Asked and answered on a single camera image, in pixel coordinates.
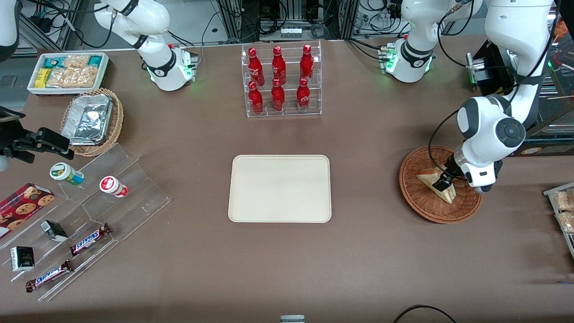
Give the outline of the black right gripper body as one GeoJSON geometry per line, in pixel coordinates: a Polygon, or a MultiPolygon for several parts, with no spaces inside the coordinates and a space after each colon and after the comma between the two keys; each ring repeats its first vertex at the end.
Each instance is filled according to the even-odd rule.
{"type": "Polygon", "coordinates": [[[7,159],[18,159],[25,163],[33,163],[38,147],[39,131],[29,131],[23,128],[20,121],[12,120],[0,123],[0,155],[7,159]]]}

